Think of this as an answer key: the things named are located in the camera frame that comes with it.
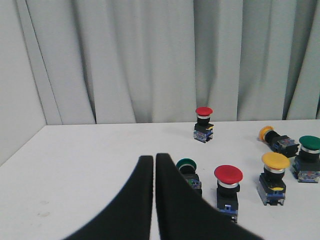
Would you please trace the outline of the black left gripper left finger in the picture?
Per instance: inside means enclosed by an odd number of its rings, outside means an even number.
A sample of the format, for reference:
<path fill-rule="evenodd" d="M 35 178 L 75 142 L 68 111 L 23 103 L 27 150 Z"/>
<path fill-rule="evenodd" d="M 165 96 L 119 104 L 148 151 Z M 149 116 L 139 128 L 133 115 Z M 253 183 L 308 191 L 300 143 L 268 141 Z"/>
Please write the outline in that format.
<path fill-rule="evenodd" d="M 116 197 L 67 240 L 148 240 L 153 207 L 153 157 L 140 156 Z"/>

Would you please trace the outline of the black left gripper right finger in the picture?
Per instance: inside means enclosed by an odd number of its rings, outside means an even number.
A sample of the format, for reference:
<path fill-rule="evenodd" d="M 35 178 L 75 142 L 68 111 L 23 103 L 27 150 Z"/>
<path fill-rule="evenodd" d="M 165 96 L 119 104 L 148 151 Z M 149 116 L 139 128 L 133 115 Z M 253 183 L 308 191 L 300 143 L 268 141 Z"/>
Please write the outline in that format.
<path fill-rule="evenodd" d="M 156 155 L 155 202 L 162 240 L 259 240 L 209 205 L 180 174 L 168 153 Z"/>

